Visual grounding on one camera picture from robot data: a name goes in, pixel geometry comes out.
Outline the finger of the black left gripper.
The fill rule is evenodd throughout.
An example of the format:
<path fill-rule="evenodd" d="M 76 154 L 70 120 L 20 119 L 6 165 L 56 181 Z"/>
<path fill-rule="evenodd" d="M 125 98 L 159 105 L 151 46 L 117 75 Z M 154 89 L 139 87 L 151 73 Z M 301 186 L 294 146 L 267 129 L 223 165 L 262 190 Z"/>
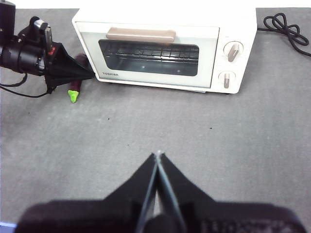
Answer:
<path fill-rule="evenodd" d="M 82 81 L 91 80 L 93 78 L 94 77 L 48 77 L 48 93 L 51 94 L 56 87 L 65 84 L 69 85 L 69 90 L 80 92 Z"/>
<path fill-rule="evenodd" d="M 79 53 L 71 57 L 61 43 L 54 43 L 52 55 L 52 75 L 55 76 L 94 76 L 87 56 Z"/>

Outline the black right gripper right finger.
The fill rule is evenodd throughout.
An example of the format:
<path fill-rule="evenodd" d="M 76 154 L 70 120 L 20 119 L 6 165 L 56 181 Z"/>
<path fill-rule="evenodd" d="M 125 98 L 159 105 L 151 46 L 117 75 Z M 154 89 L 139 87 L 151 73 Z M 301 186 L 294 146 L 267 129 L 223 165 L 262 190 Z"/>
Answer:
<path fill-rule="evenodd" d="M 289 208 L 260 202 L 217 201 L 192 183 L 165 155 L 157 157 L 160 196 L 185 233 L 304 233 Z"/>

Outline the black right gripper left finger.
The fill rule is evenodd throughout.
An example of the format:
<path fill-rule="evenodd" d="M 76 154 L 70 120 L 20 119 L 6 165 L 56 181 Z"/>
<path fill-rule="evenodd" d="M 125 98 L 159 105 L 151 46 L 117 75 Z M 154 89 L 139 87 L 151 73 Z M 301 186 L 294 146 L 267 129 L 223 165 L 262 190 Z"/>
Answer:
<path fill-rule="evenodd" d="M 151 154 L 104 199 L 53 200 L 29 207 L 17 233 L 136 233 L 153 215 L 157 166 Z"/>

